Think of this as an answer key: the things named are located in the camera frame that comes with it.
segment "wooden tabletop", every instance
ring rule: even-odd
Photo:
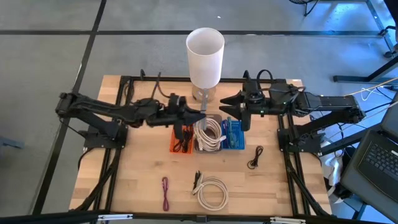
[[[118,92],[120,76],[105,75],[98,99],[114,103]],[[288,80],[295,86],[302,86],[300,80]],[[133,101],[147,98],[154,82],[134,82]],[[161,82],[165,94],[176,93],[186,96],[188,106],[200,109],[192,98],[190,82]],[[227,114],[218,109],[220,99],[235,95],[242,88],[241,83],[219,83],[215,99],[209,103],[206,113]],[[155,99],[167,103],[157,91]],[[309,118],[294,118],[295,124],[304,124]],[[171,154],[169,153],[172,127],[139,129],[129,128],[127,144],[122,150],[118,176],[112,201],[112,212],[164,213],[161,180],[169,178],[167,194],[170,211],[179,214],[217,215],[292,215],[289,188],[287,184],[283,155],[277,142],[277,116],[252,116],[251,128],[245,133],[246,149],[243,151],[221,151],[217,154]],[[248,169],[246,164],[254,158],[258,145],[264,147],[259,166]],[[104,149],[94,149],[82,160],[70,208],[79,206],[93,190],[100,175]],[[331,213],[320,162],[313,155],[301,153],[305,183],[315,200]],[[224,209],[210,212],[200,206],[197,196],[191,194],[195,172],[200,170],[205,177],[215,176],[228,186],[229,202]],[[104,207],[104,191],[101,208]],[[303,211],[300,191],[296,186],[299,211]],[[219,203],[221,191],[206,187],[205,197],[209,202]]]

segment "laptop keyboard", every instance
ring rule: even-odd
[[[392,151],[372,143],[366,154],[365,161],[398,181],[398,156]]]

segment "laptop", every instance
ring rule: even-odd
[[[362,138],[341,184],[398,222],[398,105],[387,110],[381,131],[369,130]]]

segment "concrete floor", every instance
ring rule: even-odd
[[[372,2],[384,25],[393,25],[383,1]],[[0,0],[0,29],[91,29],[99,4],[100,0]],[[287,0],[113,0],[106,5],[99,29],[377,30],[363,2],[321,1],[308,17],[302,13],[303,6]],[[138,75],[141,68],[148,75],[161,71],[165,76],[187,76],[185,38],[97,37],[80,92],[96,98],[103,75]],[[227,35],[225,39],[222,77],[241,77],[245,69],[255,74],[266,68],[277,78],[300,78],[308,91],[323,95],[344,95],[370,86],[333,83],[331,77],[366,76],[388,61],[382,57],[388,48],[378,38]],[[72,88],[87,40],[87,36],[0,35],[0,136],[26,144],[22,150],[0,149],[0,178],[4,180],[0,185],[0,216],[30,212],[58,128],[53,112],[58,94]],[[357,97],[364,110],[388,102],[375,94],[368,101]],[[361,124],[370,126],[381,118],[379,114]],[[72,121],[71,126],[86,128],[79,121]],[[336,130],[328,128],[327,136]],[[359,130],[352,127],[345,134]],[[67,210],[82,144],[79,136],[67,132],[45,213]],[[344,205],[333,205],[332,209],[339,217],[349,218],[353,213]],[[376,217],[374,213],[367,211],[367,220]],[[388,222],[380,218],[374,221]]]

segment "red cable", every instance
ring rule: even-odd
[[[169,201],[167,200],[167,190],[169,189],[169,180],[167,177],[162,178],[162,186],[164,193],[163,211],[167,212],[169,210]]]

